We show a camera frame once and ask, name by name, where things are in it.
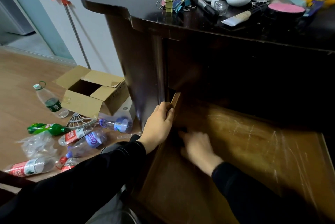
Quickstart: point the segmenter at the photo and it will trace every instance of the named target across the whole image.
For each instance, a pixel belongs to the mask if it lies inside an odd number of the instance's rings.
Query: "white tube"
[[[237,24],[240,24],[241,22],[244,22],[244,21],[248,20],[250,15],[251,15],[250,11],[245,11],[245,12],[242,12],[238,15],[235,15],[233,17],[225,19],[221,22],[228,25],[228,26],[236,26]]]

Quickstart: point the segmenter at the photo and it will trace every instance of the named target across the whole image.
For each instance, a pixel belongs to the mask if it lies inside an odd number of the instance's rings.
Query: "dark wooden cabinet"
[[[172,101],[175,128],[206,132],[225,161],[335,221],[328,153],[335,9],[303,30],[262,22],[226,29],[199,8],[175,15],[156,1],[82,0],[106,16],[142,127],[157,104]],[[173,130],[124,200],[153,223],[237,223],[211,178],[181,157],[181,145]]]

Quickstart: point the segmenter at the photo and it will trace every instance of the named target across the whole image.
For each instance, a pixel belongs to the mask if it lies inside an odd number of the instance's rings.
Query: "black jacket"
[[[142,166],[140,142],[99,154],[76,167],[23,188],[0,208],[0,223],[85,223]],[[270,189],[230,163],[215,168],[212,179],[240,224],[290,223],[286,204]]]

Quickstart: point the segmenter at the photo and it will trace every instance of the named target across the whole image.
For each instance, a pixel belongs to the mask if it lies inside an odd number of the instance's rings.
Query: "hand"
[[[154,150],[169,135],[174,109],[171,108],[166,113],[168,105],[170,105],[168,102],[161,102],[160,105],[157,105],[145,124],[143,134],[138,141],[144,145],[146,154]]]
[[[185,147],[181,150],[182,156],[189,159],[207,175],[212,176],[212,172],[216,166],[224,162],[219,156],[214,154],[206,133],[185,133],[180,131],[179,136],[185,144]]]

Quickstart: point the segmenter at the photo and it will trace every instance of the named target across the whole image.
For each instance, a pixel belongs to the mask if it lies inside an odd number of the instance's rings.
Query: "green bottle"
[[[30,134],[38,134],[44,131],[48,131],[51,135],[58,135],[63,132],[67,132],[68,129],[65,126],[59,125],[59,124],[32,124],[28,128],[28,133]]]

